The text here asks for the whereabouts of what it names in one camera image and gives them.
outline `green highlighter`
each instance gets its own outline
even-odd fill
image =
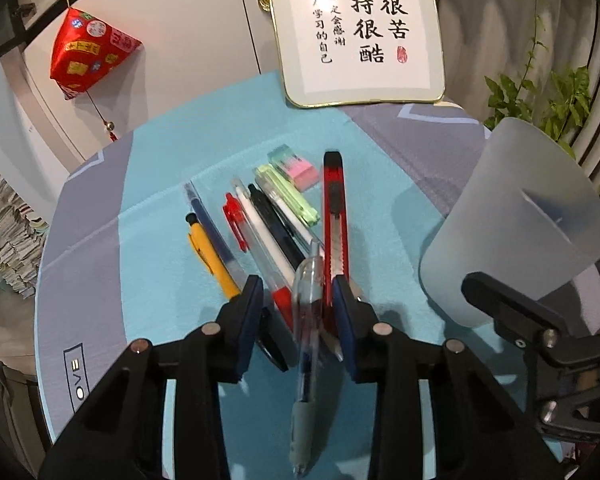
[[[320,214],[307,202],[302,194],[270,164],[258,166],[254,173],[267,180],[289,206],[289,209],[309,227],[316,225]]]

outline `silver screw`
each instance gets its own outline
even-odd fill
[[[215,321],[206,323],[202,326],[202,333],[204,335],[216,335],[218,332],[220,332],[220,330],[220,325],[218,325],[218,323]]]
[[[450,339],[445,343],[446,349],[454,354],[459,354],[464,350],[464,343],[459,339]]]
[[[141,354],[147,348],[149,348],[149,342],[146,339],[142,339],[142,338],[140,338],[140,339],[134,339],[131,342],[131,345],[129,345],[129,348],[131,349],[131,351],[133,353]]]
[[[394,327],[392,327],[388,323],[376,323],[373,328],[374,332],[378,335],[389,335],[394,331]]]
[[[550,400],[542,407],[542,412],[540,413],[540,420],[542,420],[545,424],[549,424],[555,418],[555,409],[558,407],[558,403],[555,400]]]
[[[553,348],[558,343],[558,331],[548,328],[542,332],[542,344],[547,348]]]

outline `framed sign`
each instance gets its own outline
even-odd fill
[[[298,107],[433,102],[445,74],[435,0],[271,0]]]

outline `yellow pen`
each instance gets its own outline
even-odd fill
[[[198,255],[206,269],[218,280],[224,295],[230,300],[232,297],[240,294],[240,289],[235,284],[232,277],[222,264],[222,260],[216,253],[211,241],[206,236],[205,230],[198,222],[198,217],[195,213],[187,215],[187,223],[189,223],[189,242],[194,252]]]

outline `blue tablecloth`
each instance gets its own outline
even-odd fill
[[[256,272],[238,251],[221,205],[231,177],[250,182],[253,167],[282,143],[318,167],[326,149],[342,152],[351,274],[379,317],[423,341],[462,338],[521,401],[520,351],[491,326],[472,331],[445,319],[418,282],[422,251],[468,180],[485,137],[478,121],[451,104],[299,110],[285,102],[271,73],[176,108],[107,146],[64,186],[43,255],[36,363],[53,436],[82,402],[77,389],[88,393],[128,341],[182,338],[214,319],[224,303],[187,242],[184,181],[193,179],[241,264]],[[319,208],[319,189],[307,197]],[[362,480],[375,389],[352,384],[341,366],[322,370],[321,377],[320,457],[310,478]],[[244,380],[221,388],[234,480],[292,478],[288,434],[296,379],[256,351]],[[164,423],[169,473],[173,393],[170,384]],[[430,478],[427,400],[423,409]]]

